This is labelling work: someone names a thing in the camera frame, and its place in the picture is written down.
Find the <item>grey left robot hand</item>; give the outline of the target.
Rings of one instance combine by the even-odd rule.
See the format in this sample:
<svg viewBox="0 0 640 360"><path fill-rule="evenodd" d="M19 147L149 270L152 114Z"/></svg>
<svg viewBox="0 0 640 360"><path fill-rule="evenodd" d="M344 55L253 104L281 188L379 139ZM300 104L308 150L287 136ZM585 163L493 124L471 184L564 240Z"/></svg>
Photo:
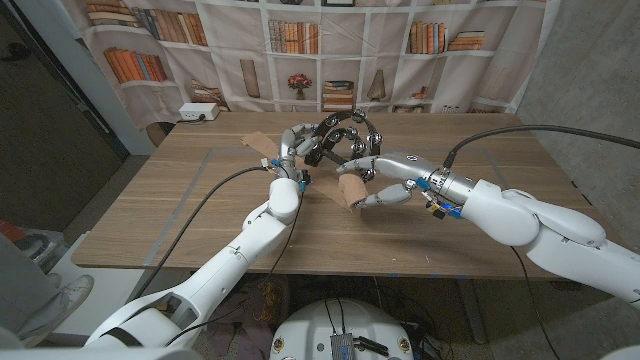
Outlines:
<svg viewBox="0 0 640 360"><path fill-rule="evenodd" d="M308 155L320 143L322 137L314 134L316 128L316 124L298 124L283 132L278 150L281 177L299 180L296 157Z"/></svg>

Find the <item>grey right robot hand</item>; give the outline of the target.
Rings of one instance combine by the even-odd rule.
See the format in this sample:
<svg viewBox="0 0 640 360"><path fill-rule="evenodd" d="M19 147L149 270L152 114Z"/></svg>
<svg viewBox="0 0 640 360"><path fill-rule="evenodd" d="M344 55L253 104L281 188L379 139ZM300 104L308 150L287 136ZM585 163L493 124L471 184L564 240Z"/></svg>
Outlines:
<svg viewBox="0 0 640 360"><path fill-rule="evenodd" d="M361 171L399 179L400 183L358 200L357 208L403 204L411 199L413 190L431 192L453 205L463 206L476 185L473 180L442 170L423 157L401 152L351 160L336 169L340 175Z"/></svg>

